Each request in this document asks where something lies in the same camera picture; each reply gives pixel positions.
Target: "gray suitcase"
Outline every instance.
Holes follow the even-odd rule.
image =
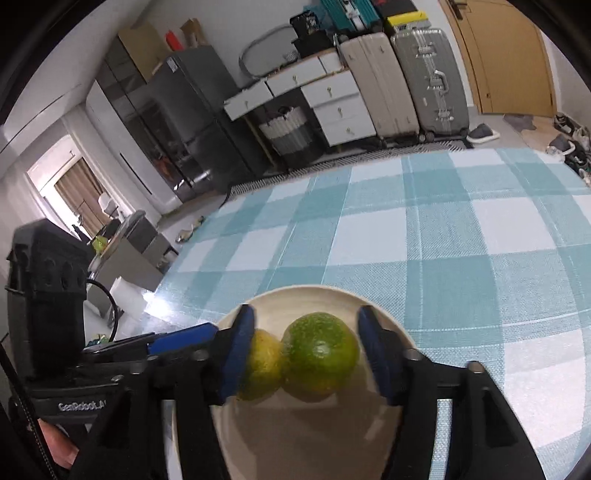
[[[382,138],[417,134],[413,100],[388,37],[383,33],[363,35],[340,48],[377,134]]]
[[[438,28],[407,30],[394,35],[392,45],[427,139],[467,135],[466,94],[445,33]]]

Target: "tablecloth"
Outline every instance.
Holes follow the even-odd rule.
[[[484,363],[547,478],[562,479],[591,440],[590,222],[591,189],[529,149],[342,167],[223,205],[142,329],[217,322],[277,287],[344,288],[391,312],[432,360]],[[440,407],[432,478],[449,441]]]

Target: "red object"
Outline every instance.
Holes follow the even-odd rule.
[[[172,50],[172,51],[184,50],[183,46],[181,45],[181,42],[178,41],[177,36],[172,32],[172,30],[169,30],[166,33],[165,38],[166,38],[166,43],[170,47],[170,50]]]

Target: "black refrigerator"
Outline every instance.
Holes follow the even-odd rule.
[[[148,91],[217,191],[261,178],[270,168],[246,120],[232,122],[223,109],[239,89],[213,47],[172,54]]]

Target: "brown curtain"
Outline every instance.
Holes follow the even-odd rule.
[[[72,212],[82,216],[82,226],[91,236],[109,223],[99,206],[100,194],[105,190],[83,158],[57,181],[56,190]]]

